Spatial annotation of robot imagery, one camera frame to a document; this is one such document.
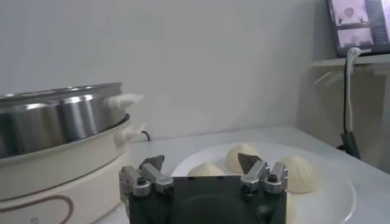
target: white plate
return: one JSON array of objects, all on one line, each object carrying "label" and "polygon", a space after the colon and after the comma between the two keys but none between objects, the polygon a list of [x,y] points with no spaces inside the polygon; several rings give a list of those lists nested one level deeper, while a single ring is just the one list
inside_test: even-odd
[{"label": "white plate", "polygon": [[[229,171],[224,165],[227,152],[237,144],[220,145],[195,153],[182,161],[175,168],[172,176],[187,176],[193,167],[206,162],[213,162],[226,175],[238,175]],[[289,223],[340,224],[352,215],[356,206],[356,191],[351,180],[342,174],[342,170],[334,169],[322,158],[302,149],[265,142],[248,142],[248,144],[257,149],[261,158],[271,167],[283,157],[298,155],[311,161],[320,171],[319,189],[309,194],[290,194],[297,214],[295,220]]]}]

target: white cable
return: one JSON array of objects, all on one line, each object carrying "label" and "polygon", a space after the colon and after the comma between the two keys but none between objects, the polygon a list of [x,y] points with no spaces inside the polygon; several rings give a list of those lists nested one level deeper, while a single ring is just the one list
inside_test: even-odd
[{"label": "white cable", "polygon": [[361,54],[361,49],[357,47],[352,47],[348,50],[347,54],[347,100],[349,108],[349,131],[353,130],[353,110],[352,110],[352,101],[351,101],[351,75],[353,73],[353,63],[355,59]]}]

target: screw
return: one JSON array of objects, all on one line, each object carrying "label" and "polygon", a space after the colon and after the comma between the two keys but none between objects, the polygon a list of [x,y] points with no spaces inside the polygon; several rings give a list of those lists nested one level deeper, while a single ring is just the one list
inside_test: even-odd
[{"label": "screw", "polygon": [[143,178],[143,177],[138,177],[138,178],[136,179],[136,184],[137,184],[137,185],[146,184],[146,179]]},{"label": "screw", "polygon": [[276,183],[276,182],[278,182],[278,177],[275,174],[271,174],[268,176],[268,182]]}]

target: power cord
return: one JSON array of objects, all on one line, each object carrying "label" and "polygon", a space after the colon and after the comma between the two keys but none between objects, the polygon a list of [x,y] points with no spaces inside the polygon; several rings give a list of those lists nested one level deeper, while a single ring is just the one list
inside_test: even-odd
[{"label": "power cord", "polygon": [[148,142],[150,142],[150,141],[151,141],[151,136],[149,135],[149,133],[148,133],[148,132],[146,132],[146,131],[141,131],[141,133],[142,133],[142,134],[144,134],[144,135],[146,135],[146,137],[147,137],[147,141],[148,141]]},{"label": "power cord", "polygon": [[[360,159],[358,147],[353,136],[353,110],[351,101],[351,75],[353,74],[353,62],[361,54],[361,49],[352,47],[348,50],[346,64],[344,67],[344,108],[343,108],[343,128],[344,133],[341,134],[342,145],[338,149],[345,150],[349,155]],[[349,108],[349,131],[347,128],[347,104]]]}]

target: white wall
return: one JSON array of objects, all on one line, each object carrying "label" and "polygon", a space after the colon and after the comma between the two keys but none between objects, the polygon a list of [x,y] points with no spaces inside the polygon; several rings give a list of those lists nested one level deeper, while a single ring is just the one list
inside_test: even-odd
[{"label": "white wall", "polygon": [[2,0],[0,94],[122,81],[155,138],[294,124],[314,21],[314,0]]}]

